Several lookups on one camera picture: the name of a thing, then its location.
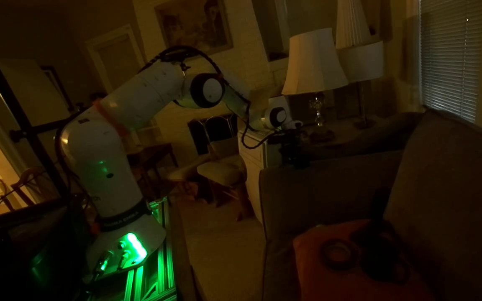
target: black pole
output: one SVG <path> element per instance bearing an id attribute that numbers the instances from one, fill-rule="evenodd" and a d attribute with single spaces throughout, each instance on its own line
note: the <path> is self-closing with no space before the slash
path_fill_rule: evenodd
<path id="1" fill-rule="evenodd" d="M 42 142 L 40 142 L 38 135 L 36 135 L 35 133 L 29 133 L 32 129 L 31 122 L 29 122 L 29 118 L 27 118 L 27 115 L 23 111 L 23 108 L 21 108 L 18 99 L 16 99 L 16 96 L 14 95 L 11 87 L 8 85 L 8 82 L 3 73 L 1 72 L 1 69 L 0 95 L 3 101 L 6 103 L 8 110 L 10 110 L 11 114 L 14 116 L 16 122 L 20 126 L 21 131 L 27 133 L 27 141 L 31 145 L 31 148 L 33 149 L 35 155 L 38 157 L 38 160 L 40 160 L 40 163 L 46 169 L 46 173 L 51 178 L 51 181 L 55 185 L 55 188 L 57 189 L 57 191 L 59 191 L 59 194 L 61 196 L 67 196 L 69 193 L 67 186 L 64 183 L 61 175 L 55 168 L 55 165 L 51 161 L 51 158 L 46 152 L 44 145 L 42 145 Z"/>

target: door frame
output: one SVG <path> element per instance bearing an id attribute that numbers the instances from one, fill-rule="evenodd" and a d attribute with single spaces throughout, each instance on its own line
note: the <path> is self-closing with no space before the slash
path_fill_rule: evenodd
<path id="1" fill-rule="evenodd" d="M 126 24 L 122 27 L 114 29 L 113 31 L 109 31 L 101 36 L 96 36 L 96 38 L 92 38 L 90 40 L 86 40 L 85 45 L 87 47 L 88 53 L 92 58 L 92 62 L 100 75 L 100 79 L 102 81 L 103 87 L 105 90 L 110 93 L 113 91 L 113 86 L 109 81 L 109 76 L 107 76 L 107 70 L 105 69 L 105 65 L 100 57 L 100 53 L 98 52 L 98 46 L 105 44 L 105 46 L 109 45 L 109 43 L 115 43 L 120 38 L 124 38 L 128 36 L 133 51 L 135 52 L 135 57 L 137 62 L 140 65 L 144 65 L 144 59 L 142 58 L 142 53 L 140 52 L 139 45 L 137 44 L 137 40 L 135 39 L 135 35 L 133 34 L 133 29 L 131 28 L 130 24 Z"/>

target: lamp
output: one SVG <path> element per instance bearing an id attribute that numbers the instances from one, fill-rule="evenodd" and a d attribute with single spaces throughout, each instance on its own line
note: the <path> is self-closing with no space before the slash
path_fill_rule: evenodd
<path id="1" fill-rule="evenodd" d="M 323 28 L 292 36 L 289 39 L 289 63 L 285 78 L 284 95 L 313 93 L 310 106 L 317 112 L 316 130 L 312 138 L 331 140 L 333 133 L 325 128 L 322 110 L 325 99 L 322 91 L 348 84 L 336 53 L 332 28 Z"/>
<path id="2" fill-rule="evenodd" d="M 369 128 L 374 122 L 366 117 L 360 82 L 384 75 L 383 44 L 382 41 L 375 42 L 369 33 L 360 0 L 338 0 L 337 8 L 336 48 L 347 80 L 356 83 L 358 111 L 362 119 L 354 125 Z"/>

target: red strap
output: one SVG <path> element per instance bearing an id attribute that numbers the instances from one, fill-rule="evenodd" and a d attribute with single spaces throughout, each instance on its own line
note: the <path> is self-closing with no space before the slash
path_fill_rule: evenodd
<path id="1" fill-rule="evenodd" d="M 107 110 L 105 110 L 105 108 L 103 107 L 103 105 L 100 103 L 99 100 L 95 100 L 92 105 L 94 105 L 94 107 L 96 108 L 96 110 L 100 113 L 100 115 L 103 116 L 103 118 L 105 118 L 105 120 L 107 120 L 107 122 L 109 122 L 114 128 L 115 130 L 117 131 L 118 135 L 120 137 L 126 137 L 130 132 L 124 127 L 122 126 L 122 124 L 119 124 L 115 118 L 113 118 L 108 112 Z"/>

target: white cabinet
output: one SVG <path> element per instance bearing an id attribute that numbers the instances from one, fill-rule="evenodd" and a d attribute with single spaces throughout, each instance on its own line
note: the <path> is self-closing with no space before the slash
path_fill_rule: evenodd
<path id="1" fill-rule="evenodd" d="M 249 194 L 250 203 L 254 209 L 254 214 L 260 223 L 262 219 L 262 205 L 260 202 L 260 171 L 264 168 L 279 166 L 282 157 L 279 153 L 280 145 L 268 145 L 267 142 L 255 149 L 248 149 L 241 143 L 243 131 L 239 131 L 239 154 L 243 158 L 246 166 L 246 190 Z M 258 144 L 266 133 L 247 133 L 245 143 L 248 146 Z"/>

